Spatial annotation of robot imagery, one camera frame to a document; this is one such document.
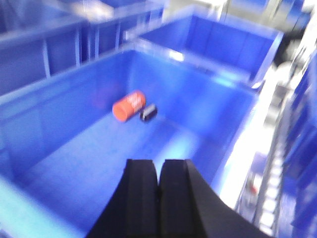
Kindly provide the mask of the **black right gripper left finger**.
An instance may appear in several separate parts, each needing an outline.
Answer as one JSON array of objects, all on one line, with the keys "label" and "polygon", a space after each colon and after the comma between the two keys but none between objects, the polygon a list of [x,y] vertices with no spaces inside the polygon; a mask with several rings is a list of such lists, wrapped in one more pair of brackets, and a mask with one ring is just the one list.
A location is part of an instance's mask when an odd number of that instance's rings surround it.
[{"label": "black right gripper left finger", "polygon": [[159,187],[152,160],[128,159],[120,182],[88,238],[157,238]]}]

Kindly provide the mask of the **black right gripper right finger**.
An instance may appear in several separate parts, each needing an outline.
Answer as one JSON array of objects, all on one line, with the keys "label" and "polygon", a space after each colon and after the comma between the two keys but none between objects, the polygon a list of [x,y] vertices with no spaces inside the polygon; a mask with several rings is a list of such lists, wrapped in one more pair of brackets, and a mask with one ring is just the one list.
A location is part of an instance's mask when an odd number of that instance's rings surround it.
[{"label": "black right gripper right finger", "polygon": [[228,207],[191,160],[166,160],[159,187],[163,238],[266,238]]}]

